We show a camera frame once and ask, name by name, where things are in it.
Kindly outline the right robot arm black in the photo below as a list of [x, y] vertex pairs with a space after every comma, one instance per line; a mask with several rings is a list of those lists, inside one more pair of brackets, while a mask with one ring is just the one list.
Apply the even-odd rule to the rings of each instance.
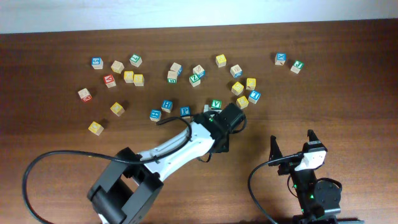
[[275, 136], [271, 136], [269, 160], [277, 166], [279, 175], [289, 175], [298, 198], [301, 215], [293, 216], [294, 223], [338, 223], [341, 212], [342, 184], [330, 178], [317, 178], [315, 170], [325, 161], [328, 149], [313, 130], [307, 131], [308, 142], [300, 152], [283, 156]]

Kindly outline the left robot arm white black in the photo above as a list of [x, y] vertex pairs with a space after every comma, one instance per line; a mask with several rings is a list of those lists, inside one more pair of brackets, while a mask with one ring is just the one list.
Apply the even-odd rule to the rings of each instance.
[[205, 154], [228, 152], [230, 134], [246, 123], [244, 112], [230, 103], [194, 115], [184, 131], [153, 149], [136, 154], [127, 147], [93, 184], [88, 200], [102, 223], [139, 223], [168, 176]]

